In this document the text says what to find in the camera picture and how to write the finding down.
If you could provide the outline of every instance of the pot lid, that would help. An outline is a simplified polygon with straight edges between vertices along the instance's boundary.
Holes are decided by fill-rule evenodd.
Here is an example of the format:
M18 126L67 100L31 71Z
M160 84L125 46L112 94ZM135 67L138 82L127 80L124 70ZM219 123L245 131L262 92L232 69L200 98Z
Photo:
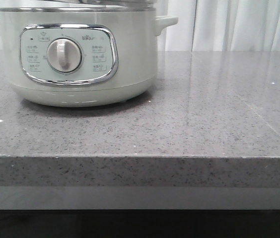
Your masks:
M119 5L127 7L152 7L156 0L44 0L96 5Z

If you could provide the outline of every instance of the cooker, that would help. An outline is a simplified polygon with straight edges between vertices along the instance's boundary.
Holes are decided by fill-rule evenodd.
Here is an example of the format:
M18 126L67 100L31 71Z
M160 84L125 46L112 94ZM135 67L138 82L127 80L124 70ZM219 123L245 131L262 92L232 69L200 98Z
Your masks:
M157 40L177 17L155 0L61 0L106 7L0 8L14 91L34 103L89 107L125 101L156 78Z

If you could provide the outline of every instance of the gray countertop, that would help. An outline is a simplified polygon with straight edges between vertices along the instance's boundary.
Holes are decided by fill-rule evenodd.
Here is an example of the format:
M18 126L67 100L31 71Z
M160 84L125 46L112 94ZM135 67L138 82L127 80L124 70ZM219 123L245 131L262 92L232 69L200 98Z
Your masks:
M280 188L280 52L166 52L144 94L18 97L0 51L0 186Z

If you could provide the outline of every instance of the chrome trim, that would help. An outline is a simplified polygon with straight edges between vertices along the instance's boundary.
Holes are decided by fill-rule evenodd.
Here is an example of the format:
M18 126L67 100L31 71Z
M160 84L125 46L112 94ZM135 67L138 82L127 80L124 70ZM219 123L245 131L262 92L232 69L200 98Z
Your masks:
M155 11L155 8L133 7L4 7L0 12L136 12Z
M29 74L25 68L23 67L22 64L22 52L21 52L21 41L22 41L22 35L24 32L28 30L34 30L34 29L50 29L50 28L70 28L70 29L91 29L91 30L98 30L98 31L103 31L107 34L110 40L110 45L111 45L111 52L112 52L112 57L113 57L113 64L111 66L111 70L98 78L93 78L93 79L88 79L88 80L77 80L77 81L56 81L56 80L45 80L41 78L37 78L31 74ZM20 34L20 49L19 49L19 62L22 68L23 73L32 81L47 85L47 86L86 86L86 85L91 85L91 84L96 84L96 83L101 83L105 82L109 79L111 79L115 73L118 70L119 67L119 59L118 59L118 51L117 51L117 45L116 45L116 40L113 35L113 33L105 26L102 25L86 25L86 24L38 24L38 25L28 25L26 26L22 33Z
M60 1L69 3L96 4L96 5L119 5L127 7L151 7L156 0L44 0Z

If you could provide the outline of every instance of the white cooker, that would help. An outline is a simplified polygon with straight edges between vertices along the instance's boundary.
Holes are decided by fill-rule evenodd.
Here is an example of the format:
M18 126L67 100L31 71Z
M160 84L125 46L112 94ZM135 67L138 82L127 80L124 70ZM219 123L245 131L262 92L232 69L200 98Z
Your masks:
M25 99L89 107L135 97L157 72L156 36L177 17L156 17L154 0L62 0L82 8L0 8L8 80Z

